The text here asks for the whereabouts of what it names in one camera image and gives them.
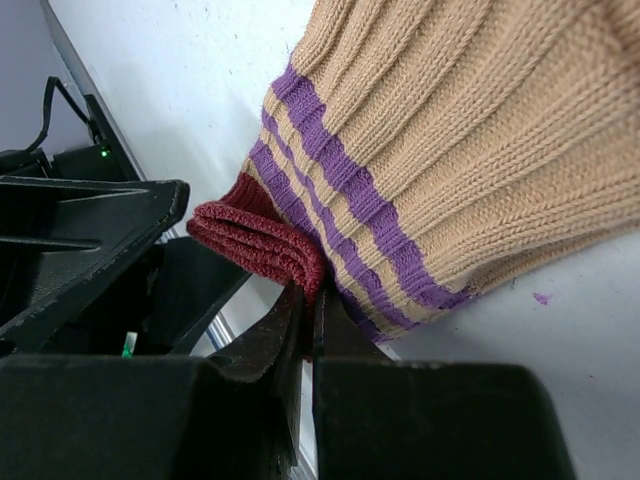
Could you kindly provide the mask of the tan maroon striped sock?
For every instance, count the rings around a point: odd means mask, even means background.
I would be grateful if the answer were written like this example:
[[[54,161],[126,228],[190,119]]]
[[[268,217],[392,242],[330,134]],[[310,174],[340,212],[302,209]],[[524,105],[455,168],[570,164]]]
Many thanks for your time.
[[[639,225],[635,1],[319,1],[196,240],[375,343]]]

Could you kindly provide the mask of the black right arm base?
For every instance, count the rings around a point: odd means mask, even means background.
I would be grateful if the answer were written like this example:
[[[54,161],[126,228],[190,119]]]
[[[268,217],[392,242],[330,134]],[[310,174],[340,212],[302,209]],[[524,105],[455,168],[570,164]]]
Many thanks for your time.
[[[76,98],[56,76],[1,82],[1,172],[108,182],[142,179],[97,98]]]

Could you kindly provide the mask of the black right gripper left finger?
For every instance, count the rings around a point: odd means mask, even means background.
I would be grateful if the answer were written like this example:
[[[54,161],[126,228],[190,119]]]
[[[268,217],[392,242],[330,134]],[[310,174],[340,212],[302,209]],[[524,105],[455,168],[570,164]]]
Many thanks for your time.
[[[206,358],[12,355],[5,479],[285,479],[297,463],[303,294]]]

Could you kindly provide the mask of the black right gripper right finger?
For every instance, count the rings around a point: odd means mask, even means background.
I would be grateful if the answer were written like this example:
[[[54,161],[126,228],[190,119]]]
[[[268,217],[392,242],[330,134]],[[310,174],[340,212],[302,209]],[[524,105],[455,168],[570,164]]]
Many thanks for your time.
[[[313,418],[322,479],[572,479],[552,400],[509,364],[394,361],[317,300]]]

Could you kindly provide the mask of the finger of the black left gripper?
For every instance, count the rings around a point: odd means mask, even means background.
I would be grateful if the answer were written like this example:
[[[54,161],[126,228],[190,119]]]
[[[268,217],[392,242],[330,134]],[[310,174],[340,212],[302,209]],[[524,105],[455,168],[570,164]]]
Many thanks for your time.
[[[2,176],[1,354],[36,353],[181,220],[181,180]]]

